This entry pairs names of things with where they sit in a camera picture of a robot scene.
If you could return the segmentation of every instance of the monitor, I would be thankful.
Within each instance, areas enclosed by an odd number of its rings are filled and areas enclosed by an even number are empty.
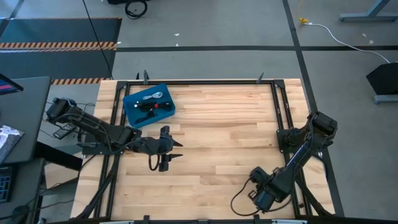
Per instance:
[[[24,91],[23,87],[0,74],[0,95]]]

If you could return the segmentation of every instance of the keyboard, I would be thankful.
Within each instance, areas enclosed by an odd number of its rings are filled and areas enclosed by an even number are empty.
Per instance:
[[[15,178],[15,167],[0,166],[0,203],[11,199],[12,183]]]

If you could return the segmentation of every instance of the white object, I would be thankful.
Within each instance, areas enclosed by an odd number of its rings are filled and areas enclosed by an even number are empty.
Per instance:
[[[323,27],[323,28],[325,28],[325,29],[329,32],[329,34],[331,35],[331,37],[334,38],[334,40],[337,41],[339,44],[343,44],[343,45],[345,45],[345,46],[347,46],[347,47],[351,47],[352,49],[358,50],[358,51],[360,51],[360,52],[367,52],[367,53],[372,53],[372,54],[378,55],[378,56],[380,56],[381,58],[383,58],[387,63],[390,63],[390,61],[388,61],[383,55],[381,55],[381,54],[379,54],[379,53],[377,53],[377,52],[374,52],[374,51],[371,51],[371,50],[361,50],[361,49],[358,49],[358,48],[356,48],[356,47],[353,47],[353,46],[351,46],[351,45],[349,45],[349,44],[346,44],[346,43],[344,43],[344,42],[341,42],[340,40],[336,39],[336,37],[331,33],[330,29],[327,28],[327,27],[324,26],[324,25],[321,25],[321,24],[313,24],[312,22],[305,23],[304,25],[307,25],[307,26],[319,26],[319,27]]]
[[[144,96],[144,97],[142,97],[142,99],[143,99],[143,100],[148,100],[148,99],[151,99],[151,98],[159,99],[159,98],[161,98],[162,96],[163,96],[163,93],[162,93],[162,92],[157,92],[157,93],[154,93],[154,94],[149,95],[149,96]]]

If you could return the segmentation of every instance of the red object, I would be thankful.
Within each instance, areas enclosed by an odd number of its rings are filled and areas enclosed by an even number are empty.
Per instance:
[[[5,89],[8,89],[8,88],[12,88],[12,86],[11,85],[1,85],[0,86],[0,90],[5,90]]]

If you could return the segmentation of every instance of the yellow cable connector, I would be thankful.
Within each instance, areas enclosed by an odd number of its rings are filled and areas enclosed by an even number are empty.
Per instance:
[[[300,23],[301,23],[301,24],[305,24],[305,23],[308,23],[308,22],[309,22],[309,20],[306,19],[306,18],[301,18],[301,17],[299,17],[298,19],[300,19]]]

